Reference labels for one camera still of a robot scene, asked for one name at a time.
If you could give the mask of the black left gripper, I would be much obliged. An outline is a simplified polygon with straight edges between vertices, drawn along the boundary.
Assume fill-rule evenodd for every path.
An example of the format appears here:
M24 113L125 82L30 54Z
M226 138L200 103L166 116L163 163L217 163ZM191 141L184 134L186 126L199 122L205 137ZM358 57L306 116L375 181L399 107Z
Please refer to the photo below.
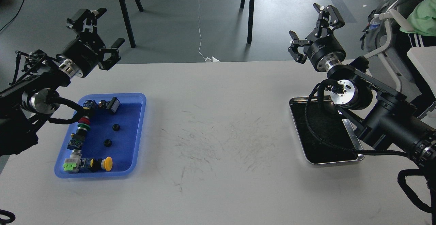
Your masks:
M56 55L56 59L60 62L59 69L69 78L86 77L98 64L101 70L110 70L120 61L119 48L125 39L118 38L110 48L105 48L97 34L97 20L106 12L106 8L79 9L66 20L67 28L74 30L77 36Z

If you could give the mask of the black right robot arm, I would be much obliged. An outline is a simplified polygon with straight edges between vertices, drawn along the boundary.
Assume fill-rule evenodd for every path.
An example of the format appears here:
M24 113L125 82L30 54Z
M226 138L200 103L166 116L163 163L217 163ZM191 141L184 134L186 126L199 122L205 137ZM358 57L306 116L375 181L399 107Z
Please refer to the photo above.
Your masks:
M303 64L308 59L317 72L327 74L307 98L304 121L308 131L318 143L330 148L372 156L397 155L413 161L417 169L400 171L397 182L417 208L431 214L435 224L435 129L413 115L416 107L404 94L366 73L366 57L343 64L346 53L334 30L342 28L345 21L332 5L314 3L313 7L318 13L314 29L303 40L290 31L288 48L296 62ZM319 136L309 120L314 96L321 112L349 120L356 126L357 138L372 149L345 148Z

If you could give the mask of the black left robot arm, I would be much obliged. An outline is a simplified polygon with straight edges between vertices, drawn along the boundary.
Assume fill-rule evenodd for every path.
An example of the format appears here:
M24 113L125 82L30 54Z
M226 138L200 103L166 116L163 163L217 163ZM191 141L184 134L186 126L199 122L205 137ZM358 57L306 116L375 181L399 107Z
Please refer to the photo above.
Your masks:
M19 154L38 143L38 130L48 121L72 124L85 114L77 103L59 96L57 89L67 87L72 77L85 78L96 66L110 70L121 57L123 38L107 48L97 33L97 20L107 9L79 9L67 19L67 28L76 33L66 48L56 57L42 50L30 54L16 51L16 67L21 57L26 62L24 74L15 73L10 86L1 91L1 155Z

